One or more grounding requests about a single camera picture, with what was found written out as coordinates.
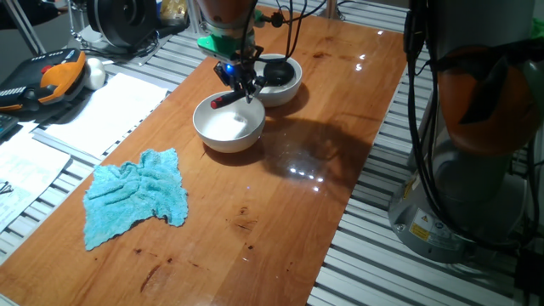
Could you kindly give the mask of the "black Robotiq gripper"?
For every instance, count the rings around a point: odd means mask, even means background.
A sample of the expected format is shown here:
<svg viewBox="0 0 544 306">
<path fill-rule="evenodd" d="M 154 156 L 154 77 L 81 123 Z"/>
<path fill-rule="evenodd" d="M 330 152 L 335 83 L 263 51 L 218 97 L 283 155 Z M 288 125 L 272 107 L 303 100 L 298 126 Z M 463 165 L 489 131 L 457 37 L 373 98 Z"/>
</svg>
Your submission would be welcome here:
<svg viewBox="0 0 544 306">
<path fill-rule="evenodd" d="M 230 92 L 222 93 L 220 99 L 241 99 L 246 96 L 246 102 L 250 104 L 267 83 L 264 76 L 255 77 L 254 69 L 247 65 L 219 61 L 213 71 L 223 85 L 231 88 Z"/>
</svg>

